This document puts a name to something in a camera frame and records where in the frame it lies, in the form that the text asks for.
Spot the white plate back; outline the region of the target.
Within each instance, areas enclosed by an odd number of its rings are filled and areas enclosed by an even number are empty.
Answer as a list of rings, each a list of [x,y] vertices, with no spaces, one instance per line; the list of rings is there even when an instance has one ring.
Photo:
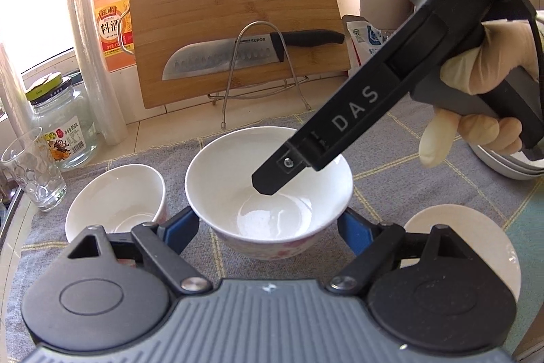
[[[506,178],[516,181],[530,181],[543,177],[542,160],[528,160],[523,153],[502,156],[474,144],[470,144],[469,147],[487,167]]]

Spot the santoku kitchen knife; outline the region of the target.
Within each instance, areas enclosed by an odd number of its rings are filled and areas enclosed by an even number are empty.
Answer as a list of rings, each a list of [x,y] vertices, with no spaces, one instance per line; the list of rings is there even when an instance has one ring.
[[[344,42],[344,35],[334,30],[288,31],[283,34],[288,46],[311,48]],[[199,77],[230,70],[236,39],[216,39],[185,45],[171,55],[164,66],[162,80]],[[281,63],[285,50],[277,32],[243,37],[235,58],[235,69]]]

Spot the grey teal table towel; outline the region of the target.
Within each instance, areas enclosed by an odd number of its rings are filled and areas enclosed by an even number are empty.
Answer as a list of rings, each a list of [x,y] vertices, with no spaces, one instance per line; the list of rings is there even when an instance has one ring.
[[[430,120],[430,107],[404,99],[347,150],[354,175],[351,207],[372,222],[404,225],[412,216],[443,203],[461,204],[488,216],[502,228],[521,266],[518,314],[506,341],[514,351],[543,302],[543,182],[512,181],[484,165],[462,140],[447,160],[424,169],[418,145]],[[27,232],[9,236],[16,250],[10,285],[3,285],[1,316],[5,342],[1,358],[18,362],[34,344],[20,315],[28,287],[66,247],[65,219],[75,196],[102,172],[124,164],[142,163],[157,169],[166,182],[167,210],[185,207],[185,171],[197,152],[219,134],[216,110],[209,105],[133,122],[120,146],[104,148],[88,167],[66,173],[67,194],[59,207],[43,214],[29,210]],[[209,228],[202,227],[184,251],[184,259],[213,281],[223,278],[318,277],[327,279],[351,259],[351,251],[330,227],[308,251],[281,261],[247,258],[232,251]]]

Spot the clear drinking glass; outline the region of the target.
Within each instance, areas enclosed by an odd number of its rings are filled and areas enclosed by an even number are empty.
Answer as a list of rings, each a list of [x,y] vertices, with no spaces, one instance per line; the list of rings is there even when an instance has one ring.
[[[40,211],[51,211],[66,195],[66,182],[41,127],[13,141],[1,156],[1,166]]]

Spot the glass jar yellow lid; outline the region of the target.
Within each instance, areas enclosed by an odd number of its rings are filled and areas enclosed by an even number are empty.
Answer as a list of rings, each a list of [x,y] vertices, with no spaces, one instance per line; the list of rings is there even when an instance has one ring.
[[[74,88],[70,77],[60,72],[41,77],[26,99],[60,170],[75,169],[92,158],[98,148],[94,118],[87,96]]]

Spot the white blue salt bag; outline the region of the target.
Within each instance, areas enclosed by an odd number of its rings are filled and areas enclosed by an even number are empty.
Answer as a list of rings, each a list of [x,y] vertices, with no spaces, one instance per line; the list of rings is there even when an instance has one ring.
[[[385,45],[389,33],[374,27],[364,17],[344,15],[342,22],[351,65],[347,75],[353,77]]]

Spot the short plastic wrap roll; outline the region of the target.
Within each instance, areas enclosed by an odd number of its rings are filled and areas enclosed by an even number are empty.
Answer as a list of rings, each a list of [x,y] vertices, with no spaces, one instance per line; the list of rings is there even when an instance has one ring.
[[[10,65],[5,47],[0,49],[1,102],[17,137],[32,129],[32,108],[26,98],[21,73]]]

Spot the tall plastic wrap roll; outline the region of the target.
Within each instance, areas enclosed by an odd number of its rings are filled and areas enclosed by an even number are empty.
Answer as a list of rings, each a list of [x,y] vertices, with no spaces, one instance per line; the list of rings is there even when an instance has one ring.
[[[119,145],[128,132],[102,53],[93,0],[66,0],[66,4],[74,35],[75,58],[95,123],[107,145]]]

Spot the bamboo cutting board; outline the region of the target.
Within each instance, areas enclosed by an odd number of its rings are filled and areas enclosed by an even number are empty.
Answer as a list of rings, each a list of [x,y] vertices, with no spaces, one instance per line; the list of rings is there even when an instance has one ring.
[[[343,24],[337,0],[130,0],[136,67],[145,108],[205,96],[226,86],[228,73],[162,80],[170,56],[194,42],[235,38],[248,23],[269,21],[280,31],[334,30]],[[302,77],[349,69],[346,44],[289,49]],[[232,86],[249,86],[255,67],[237,70]]]

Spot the orange cooking wine jug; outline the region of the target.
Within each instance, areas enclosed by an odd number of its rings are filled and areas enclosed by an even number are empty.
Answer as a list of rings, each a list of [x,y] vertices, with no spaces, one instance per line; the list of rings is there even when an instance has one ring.
[[[93,0],[102,53],[110,72],[136,63],[129,0]]]

